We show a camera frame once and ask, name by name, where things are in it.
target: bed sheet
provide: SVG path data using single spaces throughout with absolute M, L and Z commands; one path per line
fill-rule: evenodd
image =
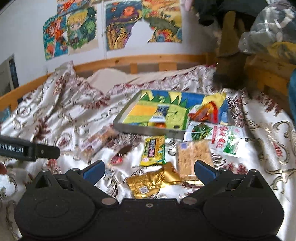
M 225 167 L 239 174 L 245 174 L 249 169 L 258 169 L 284 207 L 285 219 L 278 236 L 285 241 L 295 240 L 293 214 L 296 132 L 293 123 L 288 115 L 263 93 L 257 93 L 250 98 L 245 89 L 215 89 L 212 85 L 214 72 L 213 67 L 197 66 L 183 73 L 148 83 L 121 83 L 104 94 L 85 79 L 77 78 L 72 62 L 63 64 L 43 85 L 28 95 L 10 118 L 0 126 L 1 135 L 55 145 L 61 149 L 61 156 L 57 160 L 40 158 L 35 163 L 30 163 L 0 158 L 0 162 L 8 168 L 7 175 L 0 175 L 1 240 L 17 240 L 21 237 L 13 218 L 14 208 L 25 192 L 25 184 L 43 168 L 50 169 L 53 174 L 62 174 L 70 168 L 83 169 L 101 159 L 106 164 L 106 172 L 96 186 L 119 202 L 123 198 L 133 197 L 125 182 L 127 177 L 160 168 L 139 166 L 144 137 L 131 134 L 121 133 L 90 161 L 81 160 L 76 155 L 78 144 L 103 126 L 111 125 L 124 105 L 140 89 L 205 94 L 226 92 L 235 124 L 247 132 L 246 150 L 242 158 L 212 153 L 214 166 Z M 174 166 L 177 141 L 168 139 L 165 146 L 165 159 Z M 111 158 L 126 142 L 133 142 L 135 148 L 120 166 L 111 166 Z M 151 198 L 180 200 L 198 188 L 200 187 L 186 183 L 166 186 Z

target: torn poster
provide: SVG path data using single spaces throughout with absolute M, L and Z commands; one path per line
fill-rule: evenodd
M 182 42 L 179 0 L 143 0 L 143 19 L 154 30 L 148 42 Z
M 57 0 L 57 15 L 62 16 L 89 4 L 90 0 Z
M 107 50 L 124 48 L 131 29 L 142 18 L 142 1 L 124 1 L 106 4 Z
M 67 54 L 66 16 L 53 16 L 43 25 L 45 60 Z
M 67 14 L 69 54 L 98 48 L 96 14 L 97 10 L 95 7 L 89 7 Z

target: white label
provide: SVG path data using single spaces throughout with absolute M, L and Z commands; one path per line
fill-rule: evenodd
M 149 189 L 148 189 L 146 186 L 144 186 L 144 187 L 139 188 L 139 191 L 140 191 L 142 194 L 145 194 L 145 193 L 148 193 L 148 192 L 149 192 Z

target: white wall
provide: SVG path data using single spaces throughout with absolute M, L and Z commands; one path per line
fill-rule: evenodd
M 62 63 L 73 60 L 74 64 L 91 62 L 104 58 L 140 54 L 199 54 L 213 51 L 215 42 L 197 24 L 192 13 L 182 9 L 183 42 L 136 44 L 137 38 L 151 32 L 143 31 L 141 22 L 132 28 L 132 35 L 126 47 L 121 50 L 105 51 L 105 40 L 102 37 L 103 22 L 102 5 L 98 4 L 98 37 L 99 48 L 74 55 L 63 55 L 45 61 L 42 28 L 47 19 L 57 11 L 56 0 L 15 0 L 0 14 L 0 63 L 14 54 L 17 76 L 23 85 L 44 74 L 46 70 L 54 71 Z

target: colorful wall drawing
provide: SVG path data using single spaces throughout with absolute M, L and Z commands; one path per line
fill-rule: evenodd
M 179 0 L 143 0 L 142 12 L 154 30 L 148 42 L 182 42 Z
M 89 3 L 90 0 L 57 0 L 57 15 L 62 16 L 76 11 Z
M 141 1 L 124 1 L 106 4 L 107 50 L 124 48 L 131 29 L 142 18 Z
M 66 31 L 66 16 L 53 16 L 43 25 L 43 42 L 45 59 L 67 54 L 67 41 L 64 37 Z
M 67 38 L 69 54 L 88 51 L 99 46 L 96 36 L 95 7 L 67 14 Z

